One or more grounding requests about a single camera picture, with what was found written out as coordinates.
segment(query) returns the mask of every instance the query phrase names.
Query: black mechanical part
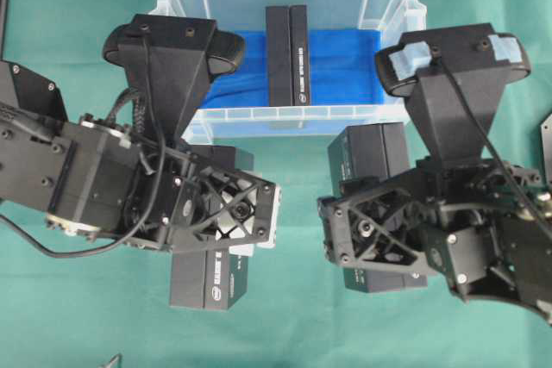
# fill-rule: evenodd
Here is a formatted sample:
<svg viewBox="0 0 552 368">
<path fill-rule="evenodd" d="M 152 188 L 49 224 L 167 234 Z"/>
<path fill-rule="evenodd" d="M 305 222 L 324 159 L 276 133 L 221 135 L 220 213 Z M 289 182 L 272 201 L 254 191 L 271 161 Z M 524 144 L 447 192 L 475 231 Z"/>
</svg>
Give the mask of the black mechanical part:
<svg viewBox="0 0 552 368">
<path fill-rule="evenodd" d="M 402 123 L 347 127 L 329 145 L 328 155 L 334 196 L 338 198 L 354 194 L 367 183 L 376 185 L 409 168 Z M 351 227 L 354 238 L 361 242 L 376 236 L 373 225 L 361 218 L 357 217 Z M 398 229 L 397 221 L 390 221 L 387 229 L 395 232 Z M 343 269 L 343 277 L 348 289 L 366 293 L 427 286 L 427 277 L 417 272 L 398 273 L 347 267 Z"/>
<path fill-rule="evenodd" d="M 129 87 L 146 90 L 142 36 L 152 54 L 154 101 L 169 146 L 179 141 L 213 80 L 234 72 L 242 62 L 245 41 L 216 29 L 216 21 L 136 15 L 116 28 L 103 46 L 103 56 L 124 68 Z M 153 138 L 149 117 L 144 135 Z"/>
<path fill-rule="evenodd" d="M 0 61 L 0 102 L 35 115 L 67 121 L 63 99 L 55 82 L 25 66 Z"/>
<path fill-rule="evenodd" d="M 192 146 L 225 168 L 253 170 L 253 155 L 234 147 Z M 209 201 L 209 211 L 219 205 Z M 173 253 L 170 304 L 174 307 L 227 310 L 243 296 L 248 286 L 248 257 L 230 254 L 229 249 Z"/>
<path fill-rule="evenodd" d="M 513 55 L 495 50 L 497 39 Z M 430 50 L 430 64 L 399 80 L 389 56 L 417 42 Z M 405 98 L 430 156 L 381 184 L 343 183 L 346 196 L 319 200 L 329 260 L 369 270 L 438 271 L 464 301 L 513 303 L 552 322 L 552 245 L 533 213 L 548 230 L 552 196 L 537 170 L 506 163 L 496 152 L 481 158 L 505 85 L 530 72 L 519 41 L 489 24 L 407 33 L 376 54 L 376 67 L 386 91 Z M 398 230 L 390 232 L 393 220 Z M 365 240 L 354 237 L 358 222 L 370 227 Z"/>
<path fill-rule="evenodd" d="M 434 161 L 475 161 L 483 149 L 483 141 L 466 118 L 454 88 L 437 65 L 417 70 L 416 75 L 398 81 L 389 59 L 391 53 L 406 44 L 426 42 L 446 61 L 480 124 L 488 133 L 505 85 L 530 73 L 530 62 L 521 44 L 522 61 L 511 63 L 496 60 L 493 48 L 478 50 L 481 40 L 495 32 L 489 23 L 458 28 L 408 32 L 396 47 L 376 54 L 376 69 L 384 89 L 396 97 L 406 97 L 405 107 L 416 125 Z M 496 34 L 511 38 L 510 34 Z"/>
<path fill-rule="evenodd" d="M 68 235 L 113 241 L 57 253 L 7 217 L 0 221 L 54 258 L 103 253 L 124 242 L 179 258 L 227 255 L 233 265 L 232 246 L 271 245 L 279 187 L 235 168 L 249 168 L 250 154 L 191 147 L 179 138 L 210 83 L 233 72 L 243 50 L 243 39 L 217 31 L 214 21 L 138 15 L 104 47 L 106 59 L 125 69 L 129 88 L 107 119 L 84 115 L 78 123 L 67 121 L 55 83 L 0 61 L 0 198 L 46 212 L 48 226 Z M 116 124 L 130 102 L 140 114 L 132 126 Z M 246 276 L 247 261 L 236 262 Z M 247 281 L 231 286 L 228 305 Z"/>
</svg>

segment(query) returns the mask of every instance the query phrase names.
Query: screw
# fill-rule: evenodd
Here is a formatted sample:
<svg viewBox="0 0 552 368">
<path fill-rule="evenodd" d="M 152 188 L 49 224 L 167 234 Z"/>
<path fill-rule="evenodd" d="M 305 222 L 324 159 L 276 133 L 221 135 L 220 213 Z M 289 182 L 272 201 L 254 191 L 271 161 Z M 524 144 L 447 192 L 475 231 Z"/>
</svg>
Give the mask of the screw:
<svg viewBox="0 0 552 368">
<path fill-rule="evenodd" d="M 52 145 L 52 153 L 54 153 L 54 154 L 63 153 L 63 147 L 60 144 L 53 144 Z"/>
<path fill-rule="evenodd" d="M 358 230 L 362 237 L 370 237 L 373 233 L 373 224 L 369 221 L 362 220 L 359 223 Z"/>
<path fill-rule="evenodd" d="M 550 200 L 550 198 L 552 198 L 552 196 L 550 195 L 550 193 L 541 193 L 541 194 L 539 194 L 538 196 L 536 196 L 536 199 L 537 199 L 539 202 L 547 202 L 548 200 Z"/>
<path fill-rule="evenodd" d="M 42 187 L 50 187 L 52 185 L 52 180 L 48 177 L 44 177 L 41 180 L 41 186 Z"/>
<path fill-rule="evenodd" d="M 460 275 L 458 275 L 456 277 L 456 282 L 458 282 L 459 284 L 464 284 L 467 282 L 467 275 L 465 275 L 464 273 L 461 273 Z"/>
</svg>

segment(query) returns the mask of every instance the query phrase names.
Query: metal plate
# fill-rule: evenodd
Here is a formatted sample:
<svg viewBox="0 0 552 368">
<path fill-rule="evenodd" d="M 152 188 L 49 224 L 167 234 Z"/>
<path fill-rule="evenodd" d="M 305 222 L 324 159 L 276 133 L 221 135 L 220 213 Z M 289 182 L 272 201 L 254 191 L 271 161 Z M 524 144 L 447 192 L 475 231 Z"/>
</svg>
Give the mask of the metal plate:
<svg viewBox="0 0 552 368">
<path fill-rule="evenodd" d="M 546 183 L 552 184 L 552 114 L 541 124 L 541 138 L 543 139 L 543 164 Z"/>
</svg>

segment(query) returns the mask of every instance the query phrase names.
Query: black rectangular box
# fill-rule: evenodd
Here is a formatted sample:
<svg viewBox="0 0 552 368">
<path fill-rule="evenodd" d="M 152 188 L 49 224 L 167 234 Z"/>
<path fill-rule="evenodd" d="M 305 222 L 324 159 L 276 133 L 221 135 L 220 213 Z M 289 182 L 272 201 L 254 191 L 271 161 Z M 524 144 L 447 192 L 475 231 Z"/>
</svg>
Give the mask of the black rectangular box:
<svg viewBox="0 0 552 368">
<path fill-rule="evenodd" d="M 410 168 L 401 122 L 347 127 L 328 147 L 334 196 L 340 182 L 374 176 L 380 181 Z M 427 286 L 427 277 L 389 271 L 343 269 L 345 286 L 366 293 Z"/>
<path fill-rule="evenodd" d="M 293 105 L 311 105 L 311 63 L 307 7 L 303 4 L 290 7 L 292 38 Z"/>
<path fill-rule="evenodd" d="M 271 107 L 293 105 L 290 14 L 287 6 L 268 6 L 267 76 Z"/>
<path fill-rule="evenodd" d="M 191 146 L 191 150 L 223 167 L 253 170 L 253 154 L 235 147 Z M 248 259 L 230 254 L 229 249 L 173 254 L 170 305 L 208 310 L 230 308 L 248 288 Z"/>
</svg>

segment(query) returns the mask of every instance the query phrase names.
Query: bolt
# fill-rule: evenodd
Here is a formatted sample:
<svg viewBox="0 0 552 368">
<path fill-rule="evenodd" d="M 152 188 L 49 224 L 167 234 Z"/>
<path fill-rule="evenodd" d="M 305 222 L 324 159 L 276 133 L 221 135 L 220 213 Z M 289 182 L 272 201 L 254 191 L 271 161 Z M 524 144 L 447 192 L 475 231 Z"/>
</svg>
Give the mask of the bolt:
<svg viewBox="0 0 552 368">
<path fill-rule="evenodd" d="M 63 147 L 60 144 L 53 144 L 52 145 L 52 153 L 54 153 L 54 154 L 63 153 Z"/>
<path fill-rule="evenodd" d="M 464 273 L 461 273 L 460 275 L 458 275 L 456 277 L 456 282 L 458 282 L 459 284 L 464 284 L 467 282 L 467 275 L 465 275 Z"/>
<path fill-rule="evenodd" d="M 42 187 L 50 187 L 52 185 L 52 180 L 48 177 L 44 177 L 41 180 L 41 186 Z"/>
</svg>

